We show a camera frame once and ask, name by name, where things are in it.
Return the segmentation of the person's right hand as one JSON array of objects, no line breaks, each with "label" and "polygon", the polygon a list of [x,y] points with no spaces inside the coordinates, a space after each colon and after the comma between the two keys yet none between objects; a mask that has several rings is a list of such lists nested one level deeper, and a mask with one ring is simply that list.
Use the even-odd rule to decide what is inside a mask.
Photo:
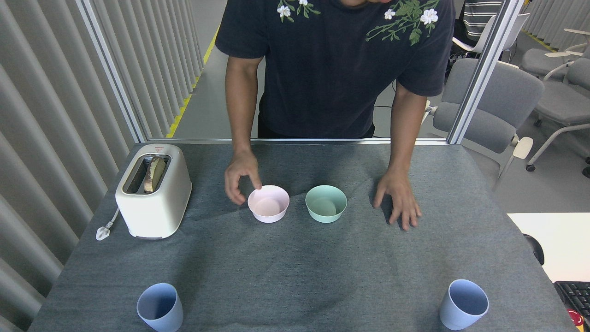
[{"label": "person's right hand", "polygon": [[236,205],[245,202],[245,196],[239,189],[239,181],[244,176],[250,179],[254,189],[259,190],[263,187],[259,176],[259,164],[250,148],[236,150],[224,172],[225,193]]}]

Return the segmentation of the person's left hand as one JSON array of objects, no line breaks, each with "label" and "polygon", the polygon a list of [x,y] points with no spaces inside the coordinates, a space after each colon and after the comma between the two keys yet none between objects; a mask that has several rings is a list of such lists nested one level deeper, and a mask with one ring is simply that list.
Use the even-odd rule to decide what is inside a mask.
[{"label": "person's left hand", "polygon": [[413,194],[407,170],[396,168],[386,170],[386,173],[378,181],[372,202],[373,207],[381,206],[386,195],[392,198],[391,213],[388,219],[390,224],[398,221],[404,231],[419,225],[422,212]]}]

